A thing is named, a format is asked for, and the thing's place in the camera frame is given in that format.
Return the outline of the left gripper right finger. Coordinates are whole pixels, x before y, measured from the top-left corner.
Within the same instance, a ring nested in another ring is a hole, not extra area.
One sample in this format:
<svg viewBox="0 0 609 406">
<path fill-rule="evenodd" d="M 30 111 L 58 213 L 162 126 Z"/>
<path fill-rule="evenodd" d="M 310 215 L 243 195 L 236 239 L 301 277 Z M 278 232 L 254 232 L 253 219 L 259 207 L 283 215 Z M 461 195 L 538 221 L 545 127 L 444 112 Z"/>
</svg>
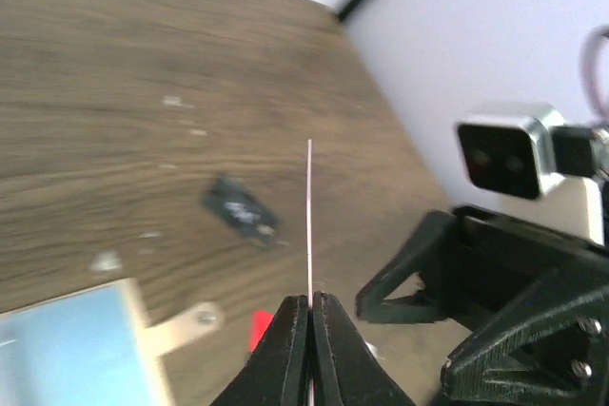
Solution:
<svg viewBox="0 0 609 406">
<path fill-rule="evenodd" d="M 311 369 L 316 405 L 407 406 L 414 401 L 375 359 L 338 299 L 313 295 Z"/>
</svg>

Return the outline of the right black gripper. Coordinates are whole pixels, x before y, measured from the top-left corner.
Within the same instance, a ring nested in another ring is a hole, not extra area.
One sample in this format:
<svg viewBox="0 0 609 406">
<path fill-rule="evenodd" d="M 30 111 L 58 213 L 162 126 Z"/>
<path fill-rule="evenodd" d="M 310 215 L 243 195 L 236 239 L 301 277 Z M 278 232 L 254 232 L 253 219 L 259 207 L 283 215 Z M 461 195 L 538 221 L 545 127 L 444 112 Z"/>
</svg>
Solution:
<svg viewBox="0 0 609 406">
<path fill-rule="evenodd" d="M 608 251 L 476 211 L 427 213 L 355 298 L 369 323 L 454 319 L 442 368 L 457 404 L 608 401 Z"/>
</svg>

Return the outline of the white card red circle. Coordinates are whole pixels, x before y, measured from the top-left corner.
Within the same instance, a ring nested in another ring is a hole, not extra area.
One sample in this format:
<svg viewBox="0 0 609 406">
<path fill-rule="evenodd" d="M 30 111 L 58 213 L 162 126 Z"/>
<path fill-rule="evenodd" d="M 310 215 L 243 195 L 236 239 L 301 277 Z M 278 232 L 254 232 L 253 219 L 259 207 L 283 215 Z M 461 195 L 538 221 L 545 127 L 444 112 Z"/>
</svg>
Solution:
<svg viewBox="0 0 609 406">
<path fill-rule="evenodd" d="M 307 140 L 307 156 L 306 156 L 306 193 L 305 193 L 305 221 L 306 221 L 306 267 L 307 267 L 307 303 L 308 307 L 313 305 L 313 279 L 312 279 L 312 139 Z"/>
</svg>

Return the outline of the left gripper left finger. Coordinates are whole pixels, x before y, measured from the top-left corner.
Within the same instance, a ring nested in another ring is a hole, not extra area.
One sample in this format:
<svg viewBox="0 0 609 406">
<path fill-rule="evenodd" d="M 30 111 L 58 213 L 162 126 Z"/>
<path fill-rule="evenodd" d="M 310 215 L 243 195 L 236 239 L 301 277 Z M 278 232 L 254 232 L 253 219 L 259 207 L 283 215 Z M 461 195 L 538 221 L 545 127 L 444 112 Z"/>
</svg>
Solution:
<svg viewBox="0 0 609 406">
<path fill-rule="evenodd" d="M 308 395 L 308 303 L 288 296 L 239 374 L 212 406 L 298 406 Z"/>
</svg>

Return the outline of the red card black stripe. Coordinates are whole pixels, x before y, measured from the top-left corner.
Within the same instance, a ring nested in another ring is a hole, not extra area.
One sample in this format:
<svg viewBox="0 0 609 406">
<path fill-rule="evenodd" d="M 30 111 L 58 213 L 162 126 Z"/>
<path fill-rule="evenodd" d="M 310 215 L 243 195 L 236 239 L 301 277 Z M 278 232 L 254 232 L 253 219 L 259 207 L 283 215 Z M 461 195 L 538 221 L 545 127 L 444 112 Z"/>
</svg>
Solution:
<svg viewBox="0 0 609 406">
<path fill-rule="evenodd" d="M 256 310 L 252 313 L 252 321 L 248 343 L 249 353 L 252 353 L 256 349 L 273 318 L 273 313 L 263 310 Z"/>
</svg>

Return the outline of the beige leather card holder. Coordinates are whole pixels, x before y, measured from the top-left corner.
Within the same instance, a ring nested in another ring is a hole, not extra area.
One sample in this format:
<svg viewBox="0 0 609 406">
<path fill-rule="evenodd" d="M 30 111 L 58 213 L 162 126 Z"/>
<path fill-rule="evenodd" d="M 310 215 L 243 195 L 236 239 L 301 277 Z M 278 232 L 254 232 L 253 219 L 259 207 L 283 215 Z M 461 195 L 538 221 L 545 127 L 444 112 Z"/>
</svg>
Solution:
<svg viewBox="0 0 609 406">
<path fill-rule="evenodd" d="M 171 405 L 164 355 L 223 323 L 220 307 L 203 301 L 152 324 L 134 279 L 8 311 L 1 316 L 1 402 Z"/>
</svg>

